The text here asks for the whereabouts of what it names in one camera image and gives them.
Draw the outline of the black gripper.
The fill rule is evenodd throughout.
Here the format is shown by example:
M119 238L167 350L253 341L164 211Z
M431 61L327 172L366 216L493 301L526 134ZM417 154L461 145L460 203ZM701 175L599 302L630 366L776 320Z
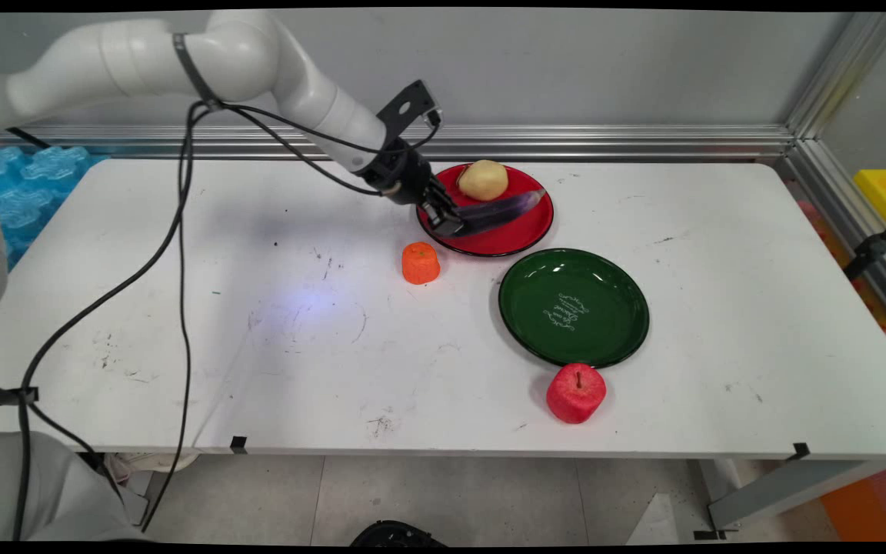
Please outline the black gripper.
M429 162L405 143L387 144L360 171L360 178L383 197L399 205L419 205L433 234L457 235L465 227L458 205L435 178Z

